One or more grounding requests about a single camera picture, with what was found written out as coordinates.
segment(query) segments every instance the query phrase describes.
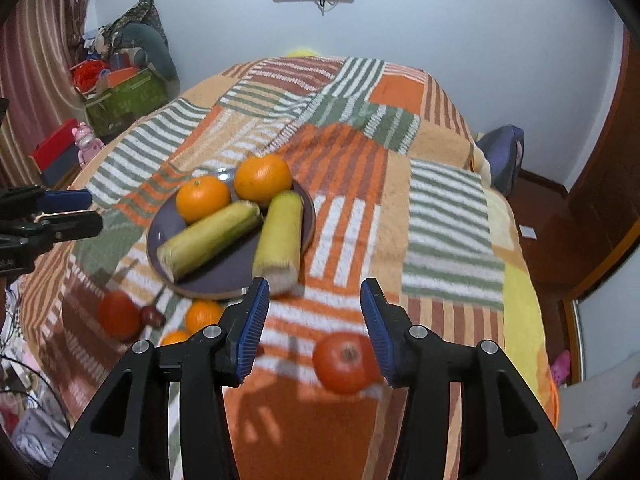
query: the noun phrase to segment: curtain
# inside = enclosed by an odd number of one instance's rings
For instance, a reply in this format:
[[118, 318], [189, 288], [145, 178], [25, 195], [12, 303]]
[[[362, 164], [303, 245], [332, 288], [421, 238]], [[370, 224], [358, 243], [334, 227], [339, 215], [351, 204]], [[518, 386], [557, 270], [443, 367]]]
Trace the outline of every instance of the curtain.
[[14, 186], [40, 183], [28, 157], [70, 118], [86, 120], [69, 69], [79, 60], [88, 0], [20, 0], [0, 27], [0, 166]]

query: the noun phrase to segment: bedspread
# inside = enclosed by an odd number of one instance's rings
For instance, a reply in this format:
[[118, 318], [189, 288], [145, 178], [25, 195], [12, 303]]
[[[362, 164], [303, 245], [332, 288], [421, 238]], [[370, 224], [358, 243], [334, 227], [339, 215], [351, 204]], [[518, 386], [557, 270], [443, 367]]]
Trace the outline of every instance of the bedspread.
[[[427, 73], [359, 58], [269, 58], [203, 81], [134, 124], [92, 160], [86, 187], [104, 218], [93, 240], [56, 245], [23, 284], [20, 312], [33, 354], [77, 417], [123, 344], [95, 319], [106, 290], [168, 320], [146, 328], [155, 344], [179, 328], [191, 300], [149, 267], [154, 213], [193, 175], [277, 153], [310, 193], [317, 224], [300, 283], [271, 301], [265, 354], [245, 384], [225, 393], [243, 479], [383, 479], [398, 438], [403, 390], [359, 396], [323, 390], [315, 341], [366, 333], [358, 288], [366, 276], [412, 321], [446, 340], [490, 338], [552, 413], [540, 309], [513, 215], [488, 187], [468, 126]], [[178, 387], [170, 388], [170, 463], [181, 475]], [[446, 478], [456, 478], [460, 387], [452, 384]]]

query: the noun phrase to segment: plate rim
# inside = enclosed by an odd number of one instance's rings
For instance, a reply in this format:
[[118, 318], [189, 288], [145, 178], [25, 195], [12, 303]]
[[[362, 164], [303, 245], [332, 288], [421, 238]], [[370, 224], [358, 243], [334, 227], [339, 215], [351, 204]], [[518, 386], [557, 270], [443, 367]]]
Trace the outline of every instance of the plate rim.
[[[217, 174], [222, 174], [222, 173], [228, 173], [231, 170], [235, 171], [236, 169], [237, 168], [218, 168], [218, 169], [216, 169], [214, 171], [211, 171], [208, 174], [217, 175]], [[300, 184], [299, 181], [297, 181], [295, 178], [292, 179], [292, 183], [293, 182], [297, 183], [302, 188], [302, 190], [309, 197], [309, 202], [311, 202], [311, 229], [309, 229], [308, 239], [304, 240], [303, 243], [302, 243], [302, 246], [300, 247], [300, 259], [302, 260], [302, 258], [306, 254], [306, 251], [311, 246], [311, 243], [314, 240], [314, 234], [316, 232], [316, 208], [314, 206], [314, 200], [311, 197], [311, 193], [309, 193], [308, 190], [306, 190], [306, 187], [304, 187], [302, 184]], [[158, 208], [158, 211], [160, 211], [162, 206], [164, 206], [164, 204], [166, 204], [167, 201], [171, 200], [171, 198], [177, 192], [178, 192], [178, 190], [176, 190], [175, 192], [171, 193], [171, 195], [169, 195], [167, 197], [167, 199], [164, 202], [162, 202], [162, 204]], [[229, 292], [212, 292], [210, 294], [194, 293], [194, 292], [191, 292], [190, 290], [187, 290], [186, 288], [182, 288], [181, 286], [170, 282], [165, 276], [160, 274], [151, 263], [151, 255], [149, 253], [149, 243], [148, 243], [149, 231], [151, 229], [151, 224], [156, 219], [156, 215], [158, 214], [158, 211], [156, 211], [156, 214], [151, 219], [149, 227], [146, 229], [145, 253], [146, 253], [146, 260], [149, 262], [149, 267], [151, 268], [153, 273], [162, 281], [162, 283], [164, 284], [165, 287], [169, 288], [169, 290], [172, 290], [173, 292], [176, 292], [177, 294], [180, 294], [181, 296], [183, 296], [185, 298], [190, 298], [192, 300], [215, 300], [215, 301], [231, 300], [233, 298], [236, 298], [238, 296], [244, 296], [246, 294], [246, 292], [249, 290], [248, 286], [240, 288], [239, 290], [233, 290], [233, 291], [229, 291]]]

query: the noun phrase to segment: purple plate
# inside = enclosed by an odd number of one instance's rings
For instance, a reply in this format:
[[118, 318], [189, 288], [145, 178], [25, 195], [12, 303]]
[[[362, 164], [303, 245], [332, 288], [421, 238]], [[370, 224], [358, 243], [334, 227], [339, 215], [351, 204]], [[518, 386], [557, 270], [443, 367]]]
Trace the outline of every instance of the purple plate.
[[[231, 200], [238, 200], [233, 181], [236, 168], [223, 168], [213, 173], [231, 190]], [[309, 193], [293, 181], [293, 191], [302, 197], [302, 254], [311, 245], [316, 228], [316, 212]], [[177, 235], [187, 225], [175, 209], [175, 195], [172, 194], [160, 207], [149, 226], [146, 236], [146, 255], [152, 269], [166, 286], [188, 298], [206, 300], [226, 300], [244, 294], [251, 284], [252, 265], [258, 247], [260, 228], [256, 228], [205, 265], [185, 276], [178, 283], [171, 283], [158, 262], [158, 247]]]

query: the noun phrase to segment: pink bear figurine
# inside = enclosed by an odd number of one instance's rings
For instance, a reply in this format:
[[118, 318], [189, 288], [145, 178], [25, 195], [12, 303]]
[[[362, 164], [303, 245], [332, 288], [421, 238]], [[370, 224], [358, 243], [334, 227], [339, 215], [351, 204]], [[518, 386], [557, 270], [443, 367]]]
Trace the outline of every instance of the pink bear figurine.
[[80, 167], [84, 168], [84, 165], [104, 148], [104, 143], [95, 136], [94, 131], [85, 123], [78, 124], [78, 127], [71, 130], [71, 132], [74, 134], [76, 146], [80, 149], [78, 152]]

